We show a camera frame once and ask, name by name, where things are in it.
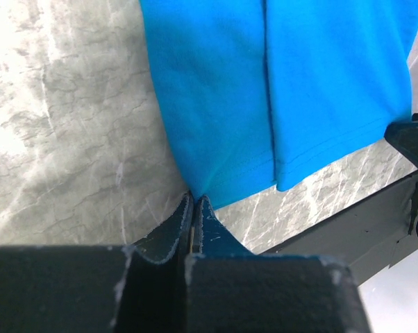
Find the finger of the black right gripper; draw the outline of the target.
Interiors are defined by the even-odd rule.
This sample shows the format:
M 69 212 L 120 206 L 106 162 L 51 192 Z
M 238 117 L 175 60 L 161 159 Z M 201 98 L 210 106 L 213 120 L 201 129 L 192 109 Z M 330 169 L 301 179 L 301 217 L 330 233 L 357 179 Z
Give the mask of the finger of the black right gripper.
M 414 113 L 409 121 L 391 123 L 384 138 L 418 168 L 418 113 Z

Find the blue t-shirt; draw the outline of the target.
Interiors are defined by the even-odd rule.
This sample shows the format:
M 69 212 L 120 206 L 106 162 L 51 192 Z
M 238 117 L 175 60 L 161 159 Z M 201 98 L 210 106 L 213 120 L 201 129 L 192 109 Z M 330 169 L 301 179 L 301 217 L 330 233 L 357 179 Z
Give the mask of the blue t-shirt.
M 412 113 L 418 1 L 142 1 L 171 150 L 214 208 L 286 191 Z

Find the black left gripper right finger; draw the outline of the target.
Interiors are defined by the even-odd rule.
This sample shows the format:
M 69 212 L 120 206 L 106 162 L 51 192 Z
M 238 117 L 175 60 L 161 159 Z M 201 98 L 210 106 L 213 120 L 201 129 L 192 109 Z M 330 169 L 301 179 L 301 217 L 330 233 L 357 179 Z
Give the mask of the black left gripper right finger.
M 186 332 L 367 332 L 349 268 L 328 256 L 255 255 L 199 199 L 185 259 Z

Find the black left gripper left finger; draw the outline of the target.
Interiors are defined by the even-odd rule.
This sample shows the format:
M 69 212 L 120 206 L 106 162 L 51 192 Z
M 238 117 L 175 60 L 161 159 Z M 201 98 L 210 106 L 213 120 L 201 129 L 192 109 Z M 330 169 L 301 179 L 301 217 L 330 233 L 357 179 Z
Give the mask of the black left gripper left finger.
M 177 332 L 193 199 L 128 245 L 0 246 L 0 332 Z

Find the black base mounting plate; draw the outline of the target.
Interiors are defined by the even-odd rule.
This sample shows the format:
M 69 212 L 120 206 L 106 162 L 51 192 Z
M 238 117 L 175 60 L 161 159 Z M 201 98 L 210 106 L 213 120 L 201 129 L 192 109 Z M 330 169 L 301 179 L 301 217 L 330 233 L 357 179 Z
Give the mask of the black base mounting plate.
M 269 250 L 327 255 L 347 264 L 358 284 L 418 250 L 418 171 L 382 188 Z

